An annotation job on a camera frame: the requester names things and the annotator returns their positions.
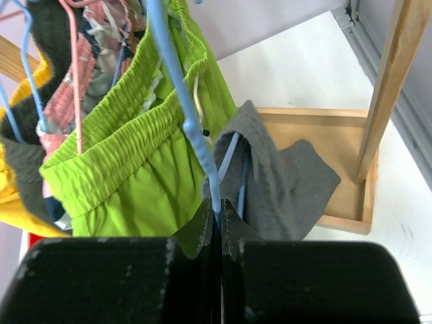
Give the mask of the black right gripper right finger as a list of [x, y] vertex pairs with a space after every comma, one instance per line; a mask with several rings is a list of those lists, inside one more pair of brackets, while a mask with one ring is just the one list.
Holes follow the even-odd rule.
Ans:
[[262, 238], [242, 220], [228, 199], [221, 201], [223, 322], [244, 322], [242, 241]]

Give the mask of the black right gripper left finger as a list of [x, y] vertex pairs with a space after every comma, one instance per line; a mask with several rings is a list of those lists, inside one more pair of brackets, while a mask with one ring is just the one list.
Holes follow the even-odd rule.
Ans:
[[187, 323], [221, 322], [221, 238], [210, 200], [175, 235], [178, 301]]

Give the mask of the grey shorts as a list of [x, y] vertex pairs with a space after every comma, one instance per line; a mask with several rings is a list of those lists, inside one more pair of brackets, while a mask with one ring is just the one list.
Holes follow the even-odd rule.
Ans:
[[324, 214], [339, 175], [306, 140], [277, 150], [252, 101], [237, 109], [216, 140], [216, 166], [235, 133], [240, 138], [220, 183], [221, 198], [238, 205], [244, 157], [249, 155], [245, 222], [266, 240], [303, 240]]

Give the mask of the lime green shorts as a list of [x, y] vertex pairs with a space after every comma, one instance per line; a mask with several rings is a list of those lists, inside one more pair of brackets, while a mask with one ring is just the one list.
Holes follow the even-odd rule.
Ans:
[[75, 237], [171, 236], [201, 203], [204, 171], [184, 134], [184, 112], [152, 28], [117, 84], [40, 173]]

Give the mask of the blue hanger of grey shorts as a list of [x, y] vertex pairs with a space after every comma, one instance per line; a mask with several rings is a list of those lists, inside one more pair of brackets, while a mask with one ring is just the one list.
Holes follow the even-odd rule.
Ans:
[[250, 149], [227, 128], [240, 112], [215, 58], [185, 1], [145, 1], [144, 8], [152, 76], [139, 116], [145, 146], [130, 182], [149, 182], [149, 213], [164, 213], [168, 234], [185, 226], [204, 198], [218, 217], [229, 200], [244, 219]]

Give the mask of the pink hanger of green shorts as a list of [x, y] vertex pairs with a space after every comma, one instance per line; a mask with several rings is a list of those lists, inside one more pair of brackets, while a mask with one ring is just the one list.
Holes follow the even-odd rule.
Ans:
[[73, 84], [73, 98], [74, 98], [74, 117], [75, 117], [75, 132], [76, 132], [76, 149], [77, 154], [83, 153], [82, 144], [82, 128], [81, 128], [81, 100], [80, 100], [80, 81], [79, 81], [79, 67], [78, 67], [78, 38], [79, 29], [77, 19], [74, 13], [76, 5], [75, 1], [59, 0], [62, 8], [67, 13], [70, 25], [70, 44], [71, 44], [71, 57], [72, 57], [72, 84]]

